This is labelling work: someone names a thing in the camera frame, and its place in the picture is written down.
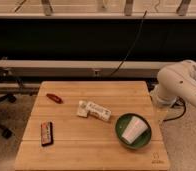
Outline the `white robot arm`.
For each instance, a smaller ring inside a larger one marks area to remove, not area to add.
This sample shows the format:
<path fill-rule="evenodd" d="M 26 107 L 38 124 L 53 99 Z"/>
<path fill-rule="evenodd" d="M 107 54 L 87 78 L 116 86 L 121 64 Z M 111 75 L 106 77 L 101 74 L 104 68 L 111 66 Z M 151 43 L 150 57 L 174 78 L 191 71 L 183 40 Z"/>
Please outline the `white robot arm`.
<path fill-rule="evenodd" d="M 153 103 L 171 107 L 178 97 L 196 107 L 196 62 L 184 60 L 167 65 L 157 74 L 158 84 L 150 92 Z"/>

